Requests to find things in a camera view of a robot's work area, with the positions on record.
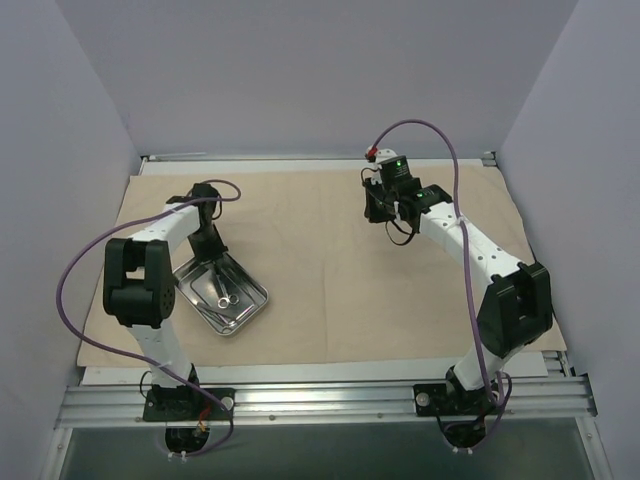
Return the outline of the steel surgical scissors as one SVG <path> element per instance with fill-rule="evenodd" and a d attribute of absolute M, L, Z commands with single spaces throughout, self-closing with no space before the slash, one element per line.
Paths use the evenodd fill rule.
<path fill-rule="evenodd" d="M 230 306 L 237 305 L 239 298 L 228 289 L 227 278 L 218 270 L 214 272 L 214 288 L 218 295 L 217 306 L 220 309 L 227 309 Z"/>

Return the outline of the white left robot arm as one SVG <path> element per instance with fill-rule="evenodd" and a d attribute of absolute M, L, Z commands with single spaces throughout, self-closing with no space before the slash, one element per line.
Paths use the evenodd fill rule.
<path fill-rule="evenodd" d="M 144 229 L 105 245 L 103 308 L 136 339 L 150 366 L 153 401 L 179 419 L 200 411 L 202 395 L 191 387 L 197 373 L 170 320 L 176 300 L 171 254 L 187 241 L 201 264 L 223 258 L 228 248 L 214 224 L 222 202 L 211 181 L 196 183 L 187 195 L 167 200 Z"/>

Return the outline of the beige cloth wrap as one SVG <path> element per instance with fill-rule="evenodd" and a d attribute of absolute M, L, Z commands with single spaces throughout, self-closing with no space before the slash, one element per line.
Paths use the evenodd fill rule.
<path fill-rule="evenodd" d="M 356 170 L 214 174 L 242 198 L 216 222 L 229 253 L 268 291 L 266 307 L 222 337 L 177 295 L 171 317 L 199 367 L 459 357 L 472 343 L 463 270 L 423 235 L 394 246 L 363 216 Z M 132 177 L 115 225 L 155 215 L 209 175 Z M 530 264 L 522 219 L 496 169 L 462 167 L 461 210 Z"/>

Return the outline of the metal instrument tray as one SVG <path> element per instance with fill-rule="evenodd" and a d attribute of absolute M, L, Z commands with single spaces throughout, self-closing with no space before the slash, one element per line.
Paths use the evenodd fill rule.
<path fill-rule="evenodd" d="M 228 253 L 207 263 L 193 257 L 173 275 L 180 294 L 222 337 L 239 333 L 269 300 L 266 288 Z"/>

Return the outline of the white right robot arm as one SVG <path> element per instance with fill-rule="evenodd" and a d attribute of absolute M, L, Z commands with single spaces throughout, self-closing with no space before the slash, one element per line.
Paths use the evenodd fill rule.
<path fill-rule="evenodd" d="M 365 217 L 371 223 L 407 223 L 407 239 L 417 235 L 438 244 L 463 268 L 472 346 L 446 375 L 444 400 L 455 412 L 491 397 L 492 382 L 524 347 L 551 330 L 551 280 L 546 267 L 509 254 L 473 225 L 457 198 L 440 186 L 411 178 L 394 186 L 362 180 Z"/>

